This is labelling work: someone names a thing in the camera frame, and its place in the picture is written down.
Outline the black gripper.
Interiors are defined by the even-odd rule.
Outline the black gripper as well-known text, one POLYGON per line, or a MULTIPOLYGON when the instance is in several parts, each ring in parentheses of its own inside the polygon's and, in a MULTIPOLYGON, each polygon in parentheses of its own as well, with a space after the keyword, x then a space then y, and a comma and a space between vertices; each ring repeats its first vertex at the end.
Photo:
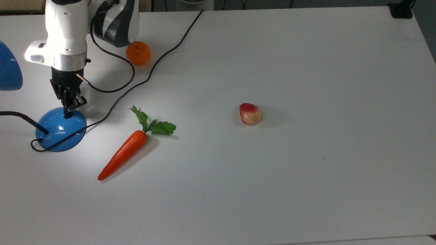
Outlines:
POLYGON ((60 71, 51 68, 50 83, 53 91, 59 100, 63 101, 64 118, 69 119, 73 116, 73 110, 87 104, 86 99, 80 95, 80 85, 82 80, 77 76, 84 74, 84 69, 78 71, 60 71))

